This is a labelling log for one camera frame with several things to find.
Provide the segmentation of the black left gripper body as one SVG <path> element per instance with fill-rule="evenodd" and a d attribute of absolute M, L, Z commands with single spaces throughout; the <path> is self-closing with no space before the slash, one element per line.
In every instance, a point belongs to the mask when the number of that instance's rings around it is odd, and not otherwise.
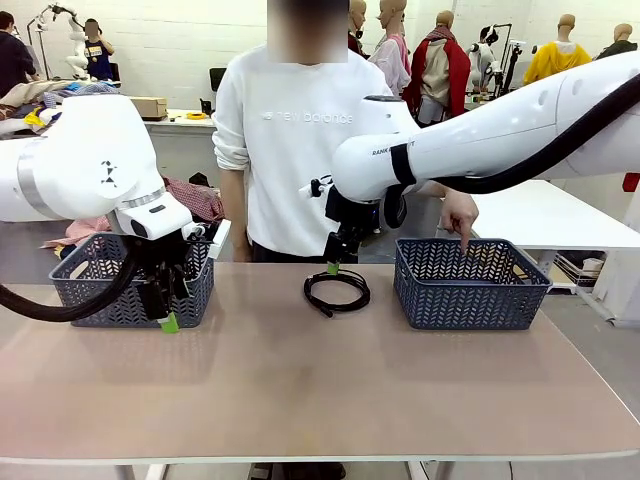
<path fill-rule="evenodd" d="M 180 264 L 183 266 L 185 279 L 188 280 L 188 257 L 193 248 L 210 246 L 210 228 L 197 225 L 194 233 L 184 238 L 183 232 L 178 230 L 157 240 L 148 240 L 129 236 L 127 249 L 133 254 L 136 265 L 143 271 L 144 283 L 159 283 L 163 295 L 168 301 L 173 301 L 169 290 L 169 267 Z"/>

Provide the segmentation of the person's left hand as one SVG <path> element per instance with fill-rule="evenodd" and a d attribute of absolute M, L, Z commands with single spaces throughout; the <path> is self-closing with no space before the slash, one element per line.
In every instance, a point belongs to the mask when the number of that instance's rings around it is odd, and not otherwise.
<path fill-rule="evenodd" d="M 460 248 L 465 253 L 472 237 L 472 227 L 478 218 L 476 203 L 468 194 L 447 189 L 442 202 L 440 224 L 448 233 L 460 236 Z"/>

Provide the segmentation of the person's right hand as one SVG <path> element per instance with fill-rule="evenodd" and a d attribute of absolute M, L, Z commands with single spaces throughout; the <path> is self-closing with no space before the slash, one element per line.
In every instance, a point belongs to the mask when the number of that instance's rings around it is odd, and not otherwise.
<path fill-rule="evenodd" d="M 252 261 L 252 245 L 245 231 L 233 235 L 233 261 L 250 263 Z"/>

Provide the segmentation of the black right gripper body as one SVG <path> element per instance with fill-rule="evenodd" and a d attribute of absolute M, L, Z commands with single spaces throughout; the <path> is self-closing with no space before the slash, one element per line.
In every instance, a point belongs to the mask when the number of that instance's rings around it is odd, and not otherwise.
<path fill-rule="evenodd" d="M 376 203 L 358 203 L 343 197 L 336 187 L 328 192 L 325 216 L 338 223 L 344 239 L 364 240 L 374 229 Z"/>

